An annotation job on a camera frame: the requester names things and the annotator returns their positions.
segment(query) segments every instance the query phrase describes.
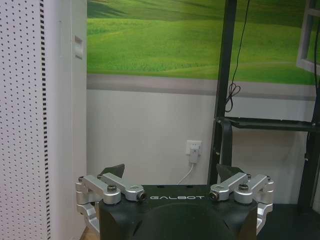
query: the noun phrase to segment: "metal pole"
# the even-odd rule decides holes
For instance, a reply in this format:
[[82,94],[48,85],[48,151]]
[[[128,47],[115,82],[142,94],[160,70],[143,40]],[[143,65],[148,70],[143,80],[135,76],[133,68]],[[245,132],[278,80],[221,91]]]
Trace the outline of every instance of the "metal pole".
[[[224,20],[222,29],[219,74],[215,98],[214,119],[216,119],[217,117],[225,116],[236,11],[237,0],[226,0],[224,7]],[[221,125],[214,120],[207,180],[208,184],[211,185],[216,184],[218,180],[216,165],[220,162],[221,142],[222,128]]]
[[[312,123],[320,125],[320,96],[317,96],[314,104]],[[305,159],[298,206],[300,210],[309,209],[313,206],[320,168],[320,133],[311,132],[309,140],[310,149],[307,149],[309,159]]]

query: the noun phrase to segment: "green field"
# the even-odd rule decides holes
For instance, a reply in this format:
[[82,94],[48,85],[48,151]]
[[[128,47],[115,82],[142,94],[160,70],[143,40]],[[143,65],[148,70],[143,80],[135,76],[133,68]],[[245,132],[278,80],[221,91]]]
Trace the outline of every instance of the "green field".
[[[231,70],[247,0],[238,1]],[[305,3],[252,0],[237,81],[312,84],[296,67]],[[89,0],[87,71],[217,79],[224,0]]]

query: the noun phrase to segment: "black metal frame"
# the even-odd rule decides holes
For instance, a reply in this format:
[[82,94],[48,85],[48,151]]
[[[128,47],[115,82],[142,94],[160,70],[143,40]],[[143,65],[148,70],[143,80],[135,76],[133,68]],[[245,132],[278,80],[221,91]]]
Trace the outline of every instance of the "black metal frame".
[[309,157],[304,162],[298,198],[298,206],[308,209],[312,207],[314,202],[320,167],[320,97],[317,97],[315,100],[312,122],[225,117],[236,11],[237,0],[225,0],[208,184],[217,183],[218,172],[216,165],[220,162],[220,159],[224,165],[231,166],[232,164],[232,127],[308,132],[307,155]]

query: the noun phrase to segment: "black cable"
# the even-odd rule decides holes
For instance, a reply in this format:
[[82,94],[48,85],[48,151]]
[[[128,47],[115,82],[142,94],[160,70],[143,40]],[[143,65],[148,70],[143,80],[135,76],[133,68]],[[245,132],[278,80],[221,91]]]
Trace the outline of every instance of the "black cable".
[[[320,32],[320,19],[318,22],[318,26],[316,28],[316,34],[315,34],[315,43],[314,43],[314,84],[315,84],[315,94],[316,96],[319,95],[319,91],[320,91],[320,86],[319,86],[319,82],[320,80],[318,80],[318,76],[317,76],[317,51],[318,51],[318,41],[319,41],[319,32]],[[311,139],[311,132],[308,132],[306,135],[306,144],[305,144],[305,154],[304,154],[304,159],[306,161],[308,161],[309,159],[309,152],[310,152],[310,139]]]
[[315,92],[317,95],[319,94],[319,83],[318,83],[318,76],[317,76],[317,51],[318,51],[319,31],[320,31],[320,19],[318,22],[318,27],[316,29],[315,44],[314,44],[314,83],[315,83]]
[[239,66],[239,56],[240,56],[240,51],[241,51],[242,42],[244,39],[245,29],[246,29],[247,20],[248,20],[249,5],[250,5],[250,0],[248,0],[248,3],[246,5],[245,18],[244,18],[244,24],[243,24],[243,29],[242,29],[241,39],[240,39],[239,51],[236,57],[236,66],[232,76],[231,84],[229,85],[229,88],[228,88],[228,97],[226,98],[226,102],[225,102],[225,105],[227,105],[228,102],[230,102],[231,107],[229,110],[225,110],[226,113],[230,113],[232,111],[232,109],[234,108],[233,97],[241,91],[241,87],[235,84],[235,77],[236,77],[236,73]]

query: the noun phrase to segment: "white perforated panel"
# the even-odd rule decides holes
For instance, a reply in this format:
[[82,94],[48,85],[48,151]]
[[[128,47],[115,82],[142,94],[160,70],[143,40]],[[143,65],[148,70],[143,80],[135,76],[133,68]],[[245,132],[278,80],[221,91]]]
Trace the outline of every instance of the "white perforated panel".
[[42,4],[0,1],[1,240],[50,238]]

